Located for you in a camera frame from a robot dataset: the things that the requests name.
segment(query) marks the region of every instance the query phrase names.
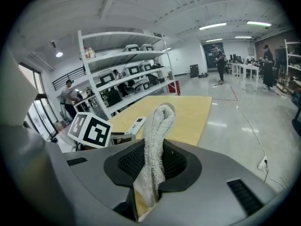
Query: remote control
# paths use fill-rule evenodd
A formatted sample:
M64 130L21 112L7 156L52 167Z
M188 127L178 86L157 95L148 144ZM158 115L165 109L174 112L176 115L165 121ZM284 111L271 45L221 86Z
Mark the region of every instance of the remote control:
M138 131L140 130L141 126L143 126L146 118L145 117L138 117L137 120L130 126L130 128L127 130L125 135L136 135Z

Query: gray shirt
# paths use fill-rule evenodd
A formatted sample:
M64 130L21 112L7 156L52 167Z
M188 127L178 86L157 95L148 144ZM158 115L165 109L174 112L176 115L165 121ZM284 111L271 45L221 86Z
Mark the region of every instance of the gray shirt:
M63 91L62 91L62 96L65 98L65 104L67 105L72 105L72 101L68 98L68 94L72 94L72 89L66 87Z

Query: white shelving unit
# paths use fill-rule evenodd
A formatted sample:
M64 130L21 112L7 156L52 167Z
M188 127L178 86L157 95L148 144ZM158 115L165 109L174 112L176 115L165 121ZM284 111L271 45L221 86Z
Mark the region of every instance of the white shelving unit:
M82 61L84 63L84 67L86 69L86 73L91 84L92 90L95 93L95 97L101 106L104 113L107 115L108 118L112 117L112 113L116 112L117 110L127 106L128 104L158 90L163 87L168 86L168 84L175 82L172 65L170 61L170 57L168 54L167 46L163 38L157 36L151 36L143 33L136 33L136 32L101 32L101 33L94 33L89 35L82 35L81 30L78 31L79 35L79 49L82 57ZM130 51L130 52L111 52L114 49L122 49L128 44L137 44L141 47L143 44L151 44L154 45L155 43L162 41L165 45L166 52L162 51ZM103 56L98 56L92 59L86 59L84 47L91 47L97 52L106 51L107 54ZM111 68L117 65L126 65L128 63L133 62L142 62L147 60L155 59L161 55L167 54L169 65L168 67L162 67L158 69L153 69L149 71L145 71L142 73L138 73L135 75L131 75L120 80L111 81L99 88L96 87L94 82L94 77L98 76L99 72ZM163 83L157 84L155 86L150 87L147 90L139 92L137 94L128 95L122 100L110 107L106 107L103 99L99 92L106 90L108 88L114 87L126 81L132 80L134 78L144 76L150 73L158 73L160 71L171 72L170 76L167 80ZM169 93L170 95L177 95L177 89L175 86L175 93Z
M296 46L296 45L298 46L298 45L300 45L298 47L301 47L301 42L286 42L286 40L284 40L284 41L285 41L286 56L287 56L287 60L286 60L287 61L286 62L286 66L287 66L287 68L286 68L286 74L288 75L288 68L292 68L292 69L301 71L300 68L295 67L295 66L291 66L291 65L289 65L289 62L288 62L288 59L290 57L296 57L296 58L300 59L300 63L301 63L301 55L289 54L288 53L288 47L287 47L287 45L291 45L291 46Z

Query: black cap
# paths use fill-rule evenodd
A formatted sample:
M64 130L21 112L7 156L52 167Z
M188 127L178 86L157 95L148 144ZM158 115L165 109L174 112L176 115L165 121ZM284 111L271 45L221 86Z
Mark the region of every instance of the black cap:
M66 84L68 84L69 82L71 82L71 84L73 83L72 80L67 80L67 81L66 81Z

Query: concrete floor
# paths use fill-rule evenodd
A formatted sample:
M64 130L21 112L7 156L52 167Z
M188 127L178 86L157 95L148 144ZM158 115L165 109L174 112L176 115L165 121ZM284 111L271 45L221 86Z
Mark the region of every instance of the concrete floor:
M265 90L259 79L257 91L255 79L246 79L242 90L240 77L224 74L225 83L212 88L219 80L218 72L210 72L207 78L190 78L189 75L176 77L183 96L211 96L212 105L203 131L199 147L225 154L252 173L265 179L265 174L257 169L264 156L261 146L253 134L246 118L227 99L231 99L249 119L268 157L269 175L281 184L282 176L292 185L300 171L301 137L292 126L297 106L291 97L280 97L276 87ZM267 183L277 192L282 187L267 179Z

